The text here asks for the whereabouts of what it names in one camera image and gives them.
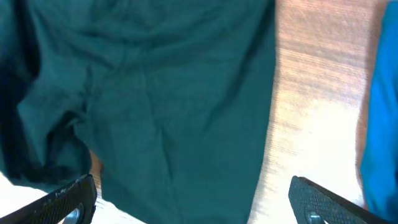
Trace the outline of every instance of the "teal fabric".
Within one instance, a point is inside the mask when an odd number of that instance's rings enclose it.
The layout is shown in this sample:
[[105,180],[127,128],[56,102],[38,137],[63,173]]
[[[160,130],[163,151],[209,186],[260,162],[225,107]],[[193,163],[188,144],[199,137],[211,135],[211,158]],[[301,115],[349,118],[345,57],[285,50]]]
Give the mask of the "teal fabric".
[[[1,45],[16,46],[7,59],[14,70],[32,63],[24,49],[40,60],[16,72],[27,90],[3,125],[16,130],[0,161],[14,183],[62,185],[88,172],[91,149],[103,198],[146,223],[247,222],[271,105],[273,0],[30,0],[18,22],[16,8],[0,2]],[[34,39],[22,50],[21,24]]]

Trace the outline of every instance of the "folded fabric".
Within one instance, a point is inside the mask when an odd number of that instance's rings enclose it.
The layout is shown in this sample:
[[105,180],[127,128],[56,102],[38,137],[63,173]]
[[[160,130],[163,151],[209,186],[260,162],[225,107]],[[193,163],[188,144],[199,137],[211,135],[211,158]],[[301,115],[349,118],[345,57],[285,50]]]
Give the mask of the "folded fabric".
[[0,1],[1,171],[51,190],[89,172],[91,149],[103,198],[144,222],[246,223],[271,105],[274,8]]
[[368,136],[361,164],[369,210],[398,223],[398,2],[382,22],[370,89]]

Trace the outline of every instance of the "black plastic part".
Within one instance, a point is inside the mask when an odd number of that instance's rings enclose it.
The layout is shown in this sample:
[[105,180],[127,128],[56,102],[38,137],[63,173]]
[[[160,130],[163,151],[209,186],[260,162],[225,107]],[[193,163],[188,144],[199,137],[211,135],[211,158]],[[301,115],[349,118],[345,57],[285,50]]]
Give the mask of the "black plastic part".
[[88,174],[32,202],[3,218],[7,224],[57,224],[75,209],[76,224],[89,224],[95,212],[97,190],[93,176]]
[[289,200],[298,224],[311,224],[308,214],[329,224],[388,223],[304,177],[292,178]]

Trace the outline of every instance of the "green fabric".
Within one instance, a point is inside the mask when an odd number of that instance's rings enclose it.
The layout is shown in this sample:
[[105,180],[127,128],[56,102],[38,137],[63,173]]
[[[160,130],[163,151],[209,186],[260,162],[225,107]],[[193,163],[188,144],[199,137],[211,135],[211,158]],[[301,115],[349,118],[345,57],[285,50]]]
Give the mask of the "green fabric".
[[[11,2],[0,30],[13,29]],[[103,198],[144,222],[247,222],[271,105],[273,0],[25,2],[40,69],[17,117],[46,178],[12,178],[0,161],[14,183],[62,185],[88,172],[89,148]]]

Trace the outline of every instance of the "wooden floor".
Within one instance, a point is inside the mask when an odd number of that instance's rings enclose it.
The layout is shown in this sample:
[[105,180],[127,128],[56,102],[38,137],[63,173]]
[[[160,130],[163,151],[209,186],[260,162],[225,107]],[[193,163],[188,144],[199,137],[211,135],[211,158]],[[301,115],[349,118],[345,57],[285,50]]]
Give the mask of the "wooden floor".
[[[293,175],[363,206],[357,166],[385,6],[385,0],[277,0],[278,66],[249,223],[296,223],[287,198]],[[140,223],[99,197],[93,223],[104,222]]]

